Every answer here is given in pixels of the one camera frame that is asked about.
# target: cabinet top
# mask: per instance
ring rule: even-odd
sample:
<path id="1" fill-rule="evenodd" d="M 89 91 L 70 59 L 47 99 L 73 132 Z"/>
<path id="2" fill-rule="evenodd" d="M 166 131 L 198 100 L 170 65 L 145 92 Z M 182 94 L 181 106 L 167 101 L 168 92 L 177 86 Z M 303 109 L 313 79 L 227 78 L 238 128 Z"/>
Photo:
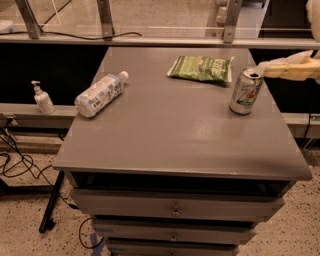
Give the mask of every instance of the cabinet top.
<path id="1" fill-rule="evenodd" d="M 167 77 L 179 56 L 230 59 L 232 82 Z M 76 116 L 54 161 L 85 172 L 308 180 L 311 172 L 264 85 L 253 111 L 229 109 L 237 76 L 254 61 L 247 49 L 109 48 L 94 82 L 122 70 L 124 92 L 94 118 Z"/>

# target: drawer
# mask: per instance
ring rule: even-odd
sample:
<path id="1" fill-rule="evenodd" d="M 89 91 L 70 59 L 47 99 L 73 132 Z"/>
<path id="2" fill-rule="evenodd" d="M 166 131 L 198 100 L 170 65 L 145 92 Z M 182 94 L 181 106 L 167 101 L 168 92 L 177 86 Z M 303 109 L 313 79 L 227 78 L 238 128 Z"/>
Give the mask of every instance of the drawer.
<path id="1" fill-rule="evenodd" d="M 269 197 L 82 189 L 74 189 L 71 197 L 91 215 L 248 222 L 266 221 L 284 204 L 281 198 Z"/>
<path id="2" fill-rule="evenodd" d="M 148 239 L 167 242 L 210 244 L 246 244 L 254 235 L 253 229 L 217 226 L 210 221 L 144 218 L 94 219 L 93 227 L 98 235 L 112 238 Z"/>
<path id="3" fill-rule="evenodd" d="M 234 246 L 142 242 L 134 240 L 107 240 L 108 249 L 115 254 L 139 256 L 234 256 L 239 250 Z"/>

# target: yellow object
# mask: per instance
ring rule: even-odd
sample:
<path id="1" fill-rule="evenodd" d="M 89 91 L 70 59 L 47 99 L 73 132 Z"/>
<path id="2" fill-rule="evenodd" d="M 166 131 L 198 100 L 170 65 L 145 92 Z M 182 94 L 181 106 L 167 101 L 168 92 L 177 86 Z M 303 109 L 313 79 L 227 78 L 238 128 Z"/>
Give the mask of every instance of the yellow object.
<path id="1" fill-rule="evenodd" d="M 304 51 L 287 58 L 259 63 L 255 73 L 270 78 L 304 81 L 307 78 L 320 78 L 320 59 L 311 58 L 313 51 Z"/>
<path id="2" fill-rule="evenodd" d="M 264 76 L 295 81 L 304 81 L 307 78 L 317 79 L 320 76 L 320 61 L 309 57 L 305 63 L 301 64 L 271 65 L 265 70 Z"/>

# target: soap dispenser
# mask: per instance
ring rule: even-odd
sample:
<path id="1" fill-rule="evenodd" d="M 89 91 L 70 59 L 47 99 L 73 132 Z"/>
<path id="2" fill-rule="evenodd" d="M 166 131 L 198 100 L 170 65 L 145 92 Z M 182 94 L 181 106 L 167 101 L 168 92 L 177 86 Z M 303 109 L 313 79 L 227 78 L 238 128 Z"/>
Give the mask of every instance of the soap dispenser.
<path id="1" fill-rule="evenodd" d="M 34 99 L 37 103 L 37 105 L 40 108 L 40 111 L 42 114 L 48 115 L 55 111 L 55 107 L 50 99 L 50 96 L 45 91 L 42 91 L 39 81 L 31 81 L 31 84 L 33 84 L 33 89 L 35 92 Z"/>

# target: black cable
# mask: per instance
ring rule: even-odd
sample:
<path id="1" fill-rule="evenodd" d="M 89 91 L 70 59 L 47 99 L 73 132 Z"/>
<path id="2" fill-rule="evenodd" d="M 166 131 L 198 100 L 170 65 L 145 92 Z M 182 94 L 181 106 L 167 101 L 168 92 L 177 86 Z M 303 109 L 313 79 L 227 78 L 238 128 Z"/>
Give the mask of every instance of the black cable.
<path id="1" fill-rule="evenodd" d="M 0 36 L 2 35 L 14 35 L 14 34 L 27 34 L 27 31 L 21 31 L 21 32 L 9 32 L 9 33 L 0 33 Z M 115 37 L 120 37 L 120 36 L 125 36 L 125 35 L 137 35 L 137 36 L 142 36 L 142 34 L 138 32 L 126 32 L 118 35 L 113 35 L 113 36 L 105 36 L 105 37 L 84 37 L 84 36 L 77 36 L 73 34 L 68 34 L 68 33 L 62 33 L 62 32 L 43 32 L 43 34 L 54 34 L 54 35 L 60 35 L 60 36 L 68 36 L 68 37 L 73 37 L 73 38 L 78 38 L 78 39 L 84 39 L 84 40 L 102 40 L 102 39 L 112 39 Z"/>
<path id="2" fill-rule="evenodd" d="M 88 222 L 89 220 L 92 220 L 92 218 L 88 218 L 88 219 L 84 220 L 84 221 L 81 223 L 81 225 L 80 225 L 80 227 L 79 227 L 79 240 L 80 240 L 81 245 L 82 245 L 84 248 L 86 248 L 86 249 L 95 249 L 95 248 L 97 248 L 97 247 L 102 243 L 102 241 L 104 240 L 104 237 L 101 238 L 101 240 L 100 240 L 99 243 L 97 243 L 96 245 L 91 246 L 91 247 L 86 246 L 86 245 L 84 244 L 84 242 L 82 241 L 82 239 L 81 239 L 81 230 L 82 230 L 82 227 L 83 227 L 83 225 L 84 225 L 86 222 Z"/>
<path id="3" fill-rule="evenodd" d="M 42 28 L 54 17 L 57 15 L 57 13 L 61 12 L 69 3 L 71 3 L 72 0 L 69 0 L 67 3 L 65 3 L 63 6 L 60 7 L 57 12 L 53 13 L 45 22 L 43 22 L 44 25 L 39 26 L 41 32 L 43 32 Z"/>
<path id="4" fill-rule="evenodd" d="M 11 138 L 12 142 L 14 142 L 14 146 L 11 145 L 10 142 L 8 142 L 7 140 L 5 140 L 4 138 L 2 138 L 2 137 L 0 136 L 1 140 L 2 140 L 3 142 L 5 142 L 7 145 L 9 145 L 12 149 L 14 149 L 14 150 L 20 155 L 20 157 L 21 157 L 21 160 L 20 160 L 20 161 L 18 161 L 18 162 L 15 163 L 14 165 L 12 165 L 10 168 L 7 168 L 8 164 L 9 164 L 9 162 L 10 162 L 10 160 L 11 160 L 11 157 L 10 157 L 10 155 L 9 155 L 8 153 L 6 153 L 6 152 L 0 153 L 0 157 L 5 157 L 5 158 L 6 158 L 4 164 L 2 164 L 2 165 L 0 166 L 0 169 L 2 169 L 2 172 L 0 172 L 0 175 L 2 174 L 2 175 L 3 175 L 4 177 L 6 177 L 6 178 L 16 178 L 16 177 L 19 177 L 19 176 L 27 173 L 28 171 L 30 171 L 34 179 L 37 180 L 37 179 L 39 179 L 40 176 L 42 176 L 42 177 L 46 180 L 46 182 L 47 182 L 50 186 L 53 187 L 54 185 L 51 184 L 51 182 L 48 180 L 48 178 L 47 178 L 47 177 L 44 175 L 44 173 L 43 173 L 43 172 L 44 172 L 45 170 L 47 170 L 48 168 L 52 167 L 52 165 L 49 164 L 49 165 L 47 165 L 46 167 L 44 167 L 43 169 L 40 169 L 36 164 L 34 164 L 33 158 L 32 158 L 30 155 L 26 155 L 26 154 L 23 155 L 23 154 L 21 154 L 20 150 L 18 149 L 15 141 L 14 141 L 13 138 L 10 136 L 10 134 L 8 134 L 2 127 L 0 127 L 0 130 L 1 130 L 1 132 L 2 132 L 5 136 L 8 136 L 8 137 Z M 19 165 L 19 164 L 22 163 L 22 162 L 23 162 L 24 165 L 27 167 L 26 170 L 24 170 L 24 171 L 21 172 L 21 173 L 15 174 L 15 175 L 8 175 L 8 174 L 7 174 L 7 173 L 10 172 L 14 167 L 16 167 L 17 165 Z M 35 175 L 35 174 L 32 172 L 32 170 L 31 170 L 32 167 L 37 169 L 38 175 Z M 65 204 L 67 204 L 70 208 L 75 209 L 75 210 L 78 210 L 78 209 L 79 209 L 75 204 L 70 204 L 70 203 L 68 203 L 68 202 L 66 201 L 66 199 L 61 196 L 60 193 L 59 193 L 59 197 L 60 197 L 60 198 L 62 199 L 62 201 L 63 201 Z"/>
<path id="5" fill-rule="evenodd" d="M 43 32 L 43 34 L 54 34 L 54 35 L 60 35 L 60 36 L 68 36 L 68 37 L 73 37 L 73 38 L 78 38 L 78 39 L 84 39 L 84 40 L 101 40 L 101 39 L 112 39 L 115 37 L 120 37 L 120 36 L 125 36 L 125 35 L 137 35 L 137 36 L 142 36 L 142 34 L 138 32 L 126 32 L 118 35 L 113 35 L 113 36 L 105 36 L 105 37 L 84 37 L 84 36 L 77 36 L 77 35 L 72 35 L 68 33 L 62 33 L 62 32 Z"/>

